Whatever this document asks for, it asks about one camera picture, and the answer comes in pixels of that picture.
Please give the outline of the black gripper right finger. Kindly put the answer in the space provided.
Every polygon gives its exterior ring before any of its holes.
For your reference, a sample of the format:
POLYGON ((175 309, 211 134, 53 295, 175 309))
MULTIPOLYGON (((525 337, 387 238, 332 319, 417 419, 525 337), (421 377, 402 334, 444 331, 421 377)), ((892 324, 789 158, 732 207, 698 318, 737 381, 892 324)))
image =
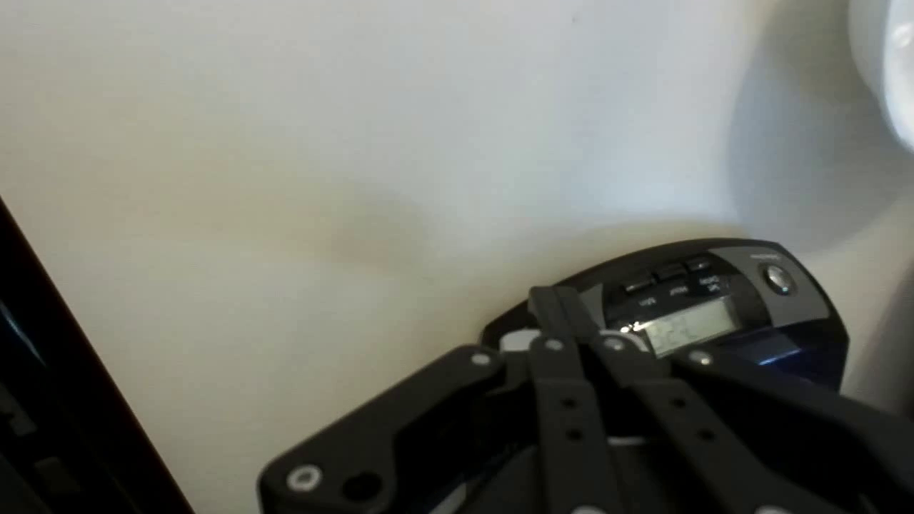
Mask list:
POLYGON ((624 334, 601 369, 659 428, 711 514, 914 514, 914 425, 724 352, 658 361, 624 334))

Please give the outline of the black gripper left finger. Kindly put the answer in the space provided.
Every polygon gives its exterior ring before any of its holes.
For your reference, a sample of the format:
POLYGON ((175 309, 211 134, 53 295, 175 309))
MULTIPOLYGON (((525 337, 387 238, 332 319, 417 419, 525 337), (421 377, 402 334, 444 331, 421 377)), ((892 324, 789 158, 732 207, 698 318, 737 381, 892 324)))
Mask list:
POLYGON ((518 355, 457 345, 275 456, 262 514, 618 514, 619 486, 572 288, 528 295, 518 355))

